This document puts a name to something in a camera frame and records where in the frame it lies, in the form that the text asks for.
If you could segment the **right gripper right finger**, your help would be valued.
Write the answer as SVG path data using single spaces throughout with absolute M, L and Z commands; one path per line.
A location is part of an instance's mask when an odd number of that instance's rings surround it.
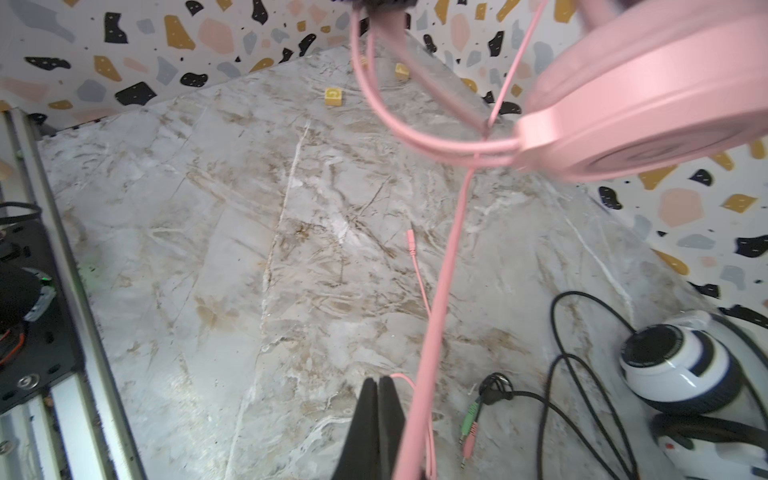
M 380 478 L 393 478 L 405 415 L 394 380 L 384 376 L 378 382 L 378 433 Z

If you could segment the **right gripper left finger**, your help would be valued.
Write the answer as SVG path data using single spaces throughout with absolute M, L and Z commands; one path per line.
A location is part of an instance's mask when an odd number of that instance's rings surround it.
M 378 441 L 378 387 L 374 379 L 366 378 L 331 479 L 378 479 Z

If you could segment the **pink headphones with cable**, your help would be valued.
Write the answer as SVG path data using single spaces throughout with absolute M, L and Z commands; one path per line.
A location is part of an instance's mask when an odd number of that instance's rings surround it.
M 393 479 L 416 479 L 427 445 L 448 297 L 479 168 L 519 167 L 571 181 L 607 180 L 676 166 L 767 133 L 767 1 L 641 1 L 623 13 L 612 1 L 581 1 L 587 35 L 558 57 L 531 93 L 508 139 L 488 140 L 487 121 L 425 80 L 405 45 L 405 14 L 417 1 L 353 1 L 352 64 L 369 105 L 422 155 L 468 168 L 429 314 L 418 382 Z M 384 105 L 373 53 L 360 60 L 361 11 L 368 50 L 380 38 L 415 79 L 484 139 L 449 141 L 412 129 Z

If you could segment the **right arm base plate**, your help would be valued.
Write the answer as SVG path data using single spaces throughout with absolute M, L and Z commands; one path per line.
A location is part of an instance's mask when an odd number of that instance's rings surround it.
M 84 367 L 47 232 L 39 222 L 1 231 L 1 411 Z

